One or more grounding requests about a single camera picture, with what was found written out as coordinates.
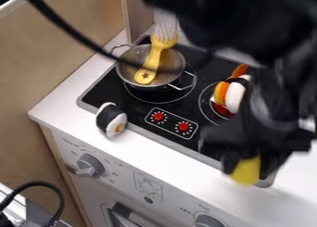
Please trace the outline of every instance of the black stovetop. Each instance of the black stovetop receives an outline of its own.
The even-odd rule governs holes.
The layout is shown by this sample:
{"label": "black stovetop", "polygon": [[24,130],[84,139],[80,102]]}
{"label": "black stovetop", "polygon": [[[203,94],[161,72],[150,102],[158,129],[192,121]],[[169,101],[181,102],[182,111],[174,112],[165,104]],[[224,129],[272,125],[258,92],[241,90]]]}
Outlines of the black stovetop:
{"label": "black stovetop", "polygon": [[[146,37],[140,44],[149,44],[149,38]],[[155,135],[151,137],[155,137],[157,142],[163,137],[197,151],[199,129],[225,120],[214,112],[210,102],[215,84],[227,79],[239,64],[180,44],[177,44],[175,48],[184,55],[187,61],[185,70],[197,76],[194,89],[186,89],[184,92],[178,92],[175,89],[140,92],[125,84],[117,75],[116,70],[112,69],[82,97],[82,102],[96,108],[106,102],[113,102],[126,112],[131,124],[154,133]],[[192,77],[185,73],[176,85],[188,85],[191,81]],[[184,96],[182,99],[167,102],[182,96]],[[166,121],[154,121],[151,115],[155,112],[162,112],[164,116],[167,116]],[[179,131],[179,122],[188,122],[190,130]],[[217,160],[220,158],[217,153],[212,154],[212,157]]]}

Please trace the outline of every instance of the wooden panel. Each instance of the wooden panel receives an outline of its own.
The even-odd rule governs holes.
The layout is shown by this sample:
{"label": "wooden panel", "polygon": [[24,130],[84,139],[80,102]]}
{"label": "wooden panel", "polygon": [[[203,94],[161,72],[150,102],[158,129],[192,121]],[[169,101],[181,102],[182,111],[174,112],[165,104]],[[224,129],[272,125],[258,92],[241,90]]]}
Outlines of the wooden panel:
{"label": "wooden panel", "polygon": [[153,9],[142,0],[122,0],[125,28],[132,44],[153,24]]}
{"label": "wooden panel", "polygon": [[61,155],[60,155],[60,153],[58,151],[57,144],[56,144],[56,142],[54,140],[54,137],[53,137],[51,131],[49,129],[45,128],[44,126],[40,126],[40,128],[41,128],[42,133],[43,133],[43,135],[44,135],[44,137],[45,137],[45,139],[46,139],[46,141],[47,141],[47,143],[48,143],[48,145],[49,145],[49,147],[51,149],[51,152],[52,152],[52,154],[53,154],[53,156],[55,158],[55,161],[58,164],[59,170],[60,170],[60,172],[61,172],[61,174],[62,174],[62,176],[63,176],[63,178],[65,180],[65,183],[67,184],[68,188],[70,189],[71,195],[72,195],[72,197],[73,197],[73,199],[74,199],[74,201],[75,201],[75,203],[77,205],[77,208],[82,214],[82,218],[83,218],[86,226],[87,227],[91,227],[91,223],[89,221],[89,218],[86,215],[86,212],[85,212],[85,210],[83,208],[82,201],[81,201],[80,197],[77,194],[77,191],[76,191],[76,189],[74,187],[74,184],[71,181],[71,178],[70,178],[70,176],[68,174],[68,169],[66,168],[66,166],[64,164],[64,161],[63,161],[63,159],[62,159],[62,157],[61,157]]}
{"label": "wooden panel", "polygon": [[[124,27],[120,0],[45,1],[99,44]],[[39,128],[26,113],[93,52],[27,4],[0,18],[0,25],[0,182],[11,188],[34,180],[54,183],[66,197],[63,218],[84,226]],[[54,193],[39,188],[26,196],[56,211]]]}

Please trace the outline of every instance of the yellow spatula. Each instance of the yellow spatula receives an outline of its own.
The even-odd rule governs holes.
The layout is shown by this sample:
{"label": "yellow spatula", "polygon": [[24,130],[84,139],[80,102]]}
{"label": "yellow spatula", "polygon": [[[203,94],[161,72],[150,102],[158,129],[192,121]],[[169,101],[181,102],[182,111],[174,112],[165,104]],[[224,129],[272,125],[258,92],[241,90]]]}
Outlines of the yellow spatula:
{"label": "yellow spatula", "polygon": [[177,42],[178,35],[170,24],[158,24],[151,35],[151,52],[143,68],[135,73],[134,79],[140,84],[151,83],[157,75],[162,50],[173,47]]}

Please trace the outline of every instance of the black wire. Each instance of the black wire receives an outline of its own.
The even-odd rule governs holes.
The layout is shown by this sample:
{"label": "black wire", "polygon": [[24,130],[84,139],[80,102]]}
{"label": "black wire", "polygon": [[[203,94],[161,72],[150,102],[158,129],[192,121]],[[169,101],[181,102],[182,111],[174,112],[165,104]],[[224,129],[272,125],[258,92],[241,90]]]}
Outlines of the black wire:
{"label": "black wire", "polygon": [[59,197],[59,207],[57,212],[55,213],[55,215],[51,218],[51,220],[49,220],[44,227],[52,227],[55,226],[55,223],[59,220],[64,207],[65,207],[65,200],[64,200],[64,196],[61,193],[61,191],[55,187],[53,184],[51,183],[46,183],[46,182],[30,182],[30,183],[25,183],[23,185],[21,185],[20,187],[18,187],[16,190],[14,190],[11,194],[9,194],[1,203],[0,203],[0,212],[2,212],[8,205],[10,205],[10,203],[13,201],[14,197],[16,195],[18,195],[20,192],[24,191],[27,188],[30,187],[34,187],[34,186],[43,186],[43,187],[47,187],[51,190],[53,190],[54,192],[56,192],[58,194]]}
{"label": "black wire", "polygon": [[[62,17],[60,17],[50,6],[48,6],[43,0],[28,0],[31,5],[33,5],[38,11],[42,13],[48,20],[57,25],[61,30],[67,33],[70,37],[75,39],[81,44],[84,44],[88,48],[96,51],[97,53],[103,55],[104,57],[108,57],[114,60],[117,60],[126,65],[135,67],[135,68],[143,68],[143,64],[133,62],[131,60],[123,59],[116,57],[109,52],[105,51],[100,45],[94,43],[87,37],[83,36],[80,32],[71,27]],[[167,69],[164,68],[162,71],[164,73],[174,73],[176,69]]]}

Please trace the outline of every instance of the gray knob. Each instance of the gray knob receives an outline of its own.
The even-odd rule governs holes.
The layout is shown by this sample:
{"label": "gray knob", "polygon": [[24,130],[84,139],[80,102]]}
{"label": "gray knob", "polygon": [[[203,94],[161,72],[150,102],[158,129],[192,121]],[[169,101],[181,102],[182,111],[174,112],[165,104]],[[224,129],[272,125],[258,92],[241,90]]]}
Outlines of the gray knob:
{"label": "gray knob", "polygon": [[195,221],[195,227],[225,227],[220,221],[211,216],[201,215]]}
{"label": "gray knob", "polygon": [[77,165],[79,169],[76,171],[76,175],[81,177],[97,179],[105,172],[103,164],[89,154],[83,154],[80,159],[78,159]]}

